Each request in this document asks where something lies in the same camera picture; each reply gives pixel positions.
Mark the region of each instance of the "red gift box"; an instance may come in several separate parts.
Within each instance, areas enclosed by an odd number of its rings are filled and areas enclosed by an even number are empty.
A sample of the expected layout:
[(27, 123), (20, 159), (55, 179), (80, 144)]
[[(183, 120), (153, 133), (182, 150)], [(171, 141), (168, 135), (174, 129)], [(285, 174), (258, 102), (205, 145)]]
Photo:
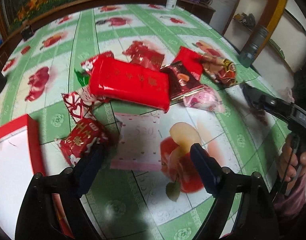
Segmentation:
[(185, 68), (192, 74), (192, 76), (199, 81), (203, 71), (201, 64), (202, 59), (203, 56), (201, 54), (181, 46), (177, 56), (173, 60), (173, 63), (181, 61)]
[(165, 73), (113, 58), (99, 58), (93, 64), (90, 92), (169, 110), (169, 81)]

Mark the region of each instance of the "cable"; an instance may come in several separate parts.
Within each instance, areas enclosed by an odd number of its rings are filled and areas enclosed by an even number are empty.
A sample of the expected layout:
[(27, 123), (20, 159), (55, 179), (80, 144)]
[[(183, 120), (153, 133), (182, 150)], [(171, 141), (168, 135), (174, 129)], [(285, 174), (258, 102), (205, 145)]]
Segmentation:
[(283, 179), (282, 179), (282, 181), (281, 181), (281, 186), (280, 186), (279, 190), (276, 192), (276, 194), (275, 194), (275, 196), (274, 196), (274, 198), (273, 198), (273, 201), (272, 201), (273, 203), (274, 203), (274, 200), (275, 200), (276, 196), (277, 196), (277, 195), (281, 192), (281, 190), (282, 190), (283, 184), (284, 184), (284, 182), (285, 182), (286, 173), (287, 173), (287, 170), (288, 170), (288, 168), (289, 168), (289, 166), (290, 166), (290, 163), (291, 163), (291, 159), (292, 159), (292, 155), (293, 155), (293, 154), (294, 154), (294, 149), (293, 149), (293, 151), (292, 151), (292, 154), (291, 154), (291, 156), (290, 156), (289, 162), (287, 163), (286, 169), (285, 169), (285, 171), (284, 171)]

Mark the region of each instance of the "red candy bag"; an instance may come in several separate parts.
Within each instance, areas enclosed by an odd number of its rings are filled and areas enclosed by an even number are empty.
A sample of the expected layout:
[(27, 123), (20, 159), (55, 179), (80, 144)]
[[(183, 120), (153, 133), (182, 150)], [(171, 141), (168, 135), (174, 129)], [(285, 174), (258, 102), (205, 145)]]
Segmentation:
[(170, 107), (167, 74), (136, 64), (102, 57), (94, 64), (89, 86), (94, 95), (139, 103), (165, 112)]
[(91, 150), (94, 143), (108, 144), (109, 137), (104, 126), (99, 123), (92, 114), (79, 121), (76, 127), (64, 139), (56, 139), (66, 161), (75, 166), (77, 162)]
[(112, 57), (114, 58), (114, 54), (112, 51), (106, 51), (104, 53), (98, 54), (94, 57), (89, 58), (86, 61), (81, 62), (82, 68), (89, 74), (91, 75), (92, 69), (93, 69), (93, 64), (94, 62), (99, 58), (99, 57)]
[(79, 122), (87, 113), (90, 113), (93, 106), (109, 101), (109, 99), (102, 96), (91, 94), (88, 85), (69, 94), (62, 94), (62, 98), (70, 115), (76, 123)]
[(131, 63), (154, 71), (160, 70), (165, 56), (155, 50), (149, 49), (143, 45), (142, 41), (133, 41), (131, 46), (126, 51), (123, 51), (123, 54), (131, 56)]
[(180, 51), (177, 56), (173, 60), (173, 63), (181, 61), (185, 68), (192, 74), (192, 76), (199, 81), (202, 75), (203, 67), (201, 64), (201, 60), (203, 56), (181, 46)]

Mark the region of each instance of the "heart pattern wrapper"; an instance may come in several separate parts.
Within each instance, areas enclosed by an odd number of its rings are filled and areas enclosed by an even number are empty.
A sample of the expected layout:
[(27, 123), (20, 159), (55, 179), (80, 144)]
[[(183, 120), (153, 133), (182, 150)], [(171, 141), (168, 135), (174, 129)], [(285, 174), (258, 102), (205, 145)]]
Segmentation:
[(94, 106), (109, 101), (109, 99), (102, 96), (91, 94), (88, 85), (72, 93), (62, 94), (62, 98), (70, 115), (76, 123), (81, 121), (87, 113), (90, 113)]

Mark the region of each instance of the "pink wrapper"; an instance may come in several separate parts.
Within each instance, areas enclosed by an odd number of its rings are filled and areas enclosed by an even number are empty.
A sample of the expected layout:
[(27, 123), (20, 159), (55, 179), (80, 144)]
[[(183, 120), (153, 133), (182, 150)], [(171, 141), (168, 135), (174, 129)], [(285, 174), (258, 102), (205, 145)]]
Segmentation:
[(219, 93), (213, 88), (203, 85), (204, 89), (192, 96), (183, 98), (186, 107), (224, 113), (224, 105)]
[(94, 106), (109, 101), (109, 99), (102, 96), (91, 94), (88, 85), (69, 94), (62, 94), (62, 98), (76, 123), (81, 121), (87, 113), (90, 113)]

